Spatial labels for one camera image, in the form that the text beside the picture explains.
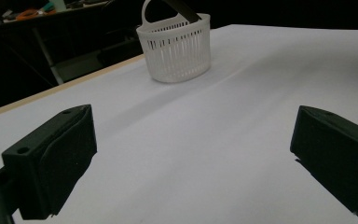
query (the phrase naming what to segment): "screw hole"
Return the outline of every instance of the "screw hole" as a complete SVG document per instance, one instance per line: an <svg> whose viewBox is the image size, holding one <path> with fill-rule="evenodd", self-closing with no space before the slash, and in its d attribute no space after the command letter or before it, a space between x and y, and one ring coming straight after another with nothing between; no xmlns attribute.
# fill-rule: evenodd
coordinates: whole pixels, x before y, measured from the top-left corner
<svg viewBox="0 0 358 224"><path fill-rule="evenodd" d="M24 154L24 153L27 153L29 150L30 149L28 147L22 147L22 148L17 150L17 153Z"/></svg>

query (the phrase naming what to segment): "wooden table edge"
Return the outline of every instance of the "wooden table edge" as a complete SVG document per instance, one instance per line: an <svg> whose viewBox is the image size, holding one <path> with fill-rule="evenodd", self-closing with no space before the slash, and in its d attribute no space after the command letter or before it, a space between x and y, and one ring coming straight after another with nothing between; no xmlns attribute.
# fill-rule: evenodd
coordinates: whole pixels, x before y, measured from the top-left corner
<svg viewBox="0 0 358 224"><path fill-rule="evenodd" d="M32 95L32 96L29 96L29 97L26 97L24 99L21 99L19 101L16 101L14 103L11 103L9 105L4 105L2 107L0 107L0 114L2 113L5 113L11 109L14 109L14 108L17 108L19 106L22 106L22 105L26 105L26 104L29 104L33 101L36 101L38 99L41 99L43 97L46 97L46 96L49 96L51 95L52 93L55 93L55 92L58 92L58 91L62 91L62 90L65 90L65 89L68 89L72 86L75 86L81 82L84 82L84 81L87 81L87 80L90 80L92 78L95 78L95 77L98 77L98 76L101 76L101 75L104 75L108 72L111 72L115 69L118 69L119 67L122 67L122 66L125 66L127 64L130 64L130 63L134 63L138 60L141 60L143 59L145 56L143 54L139 55L139 56L136 56L136 57L133 57L133 58L130 58L126 61L123 61L121 63L116 63L112 66L109 66L109 67L105 67L101 70L98 70L94 73L91 73L89 75L86 75L86 76L83 76L83 77L80 77L80 78L77 78L77 79L74 79L72 81L69 81L69 82L66 82L66 83L63 83L61 84L60 86L57 86L57 87L54 87L54 88L51 88L51 89L48 89L46 91L41 91L35 95Z"/></svg>

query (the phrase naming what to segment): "plastic basket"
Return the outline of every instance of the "plastic basket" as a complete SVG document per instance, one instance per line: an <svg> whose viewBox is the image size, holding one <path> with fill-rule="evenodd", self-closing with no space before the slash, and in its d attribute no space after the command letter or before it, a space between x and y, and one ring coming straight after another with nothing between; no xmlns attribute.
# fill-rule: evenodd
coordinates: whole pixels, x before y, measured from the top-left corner
<svg viewBox="0 0 358 224"><path fill-rule="evenodd" d="M150 76L160 82L182 82L197 77L211 66L210 19L190 23L178 13L163 21L148 22L142 8L142 25L136 29Z"/></svg>

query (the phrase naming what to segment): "white surface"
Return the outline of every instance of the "white surface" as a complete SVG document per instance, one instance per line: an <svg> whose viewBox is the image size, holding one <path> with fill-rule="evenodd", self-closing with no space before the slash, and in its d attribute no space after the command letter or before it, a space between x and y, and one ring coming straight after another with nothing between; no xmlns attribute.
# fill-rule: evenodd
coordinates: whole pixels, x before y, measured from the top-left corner
<svg viewBox="0 0 358 224"><path fill-rule="evenodd" d="M77 105L97 134L61 212L16 223L358 223L289 149L300 105L358 124L358 31L232 25L211 51L188 82L158 83L141 60L1 114L0 153Z"/></svg>

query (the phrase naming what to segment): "white table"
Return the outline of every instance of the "white table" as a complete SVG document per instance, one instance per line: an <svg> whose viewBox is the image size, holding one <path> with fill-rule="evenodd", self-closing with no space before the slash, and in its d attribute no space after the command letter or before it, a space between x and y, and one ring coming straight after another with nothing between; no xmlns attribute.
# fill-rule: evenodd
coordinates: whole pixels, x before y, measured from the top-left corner
<svg viewBox="0 0 358 224"><path fill-rule="evenodd" d="M289 149L300 105L358 124L358 31L230 25L211 52L187 82L154 81L141 57L0 113L0 154L66 108L95 120L61 212L16 223L358 223Z"/></svg>

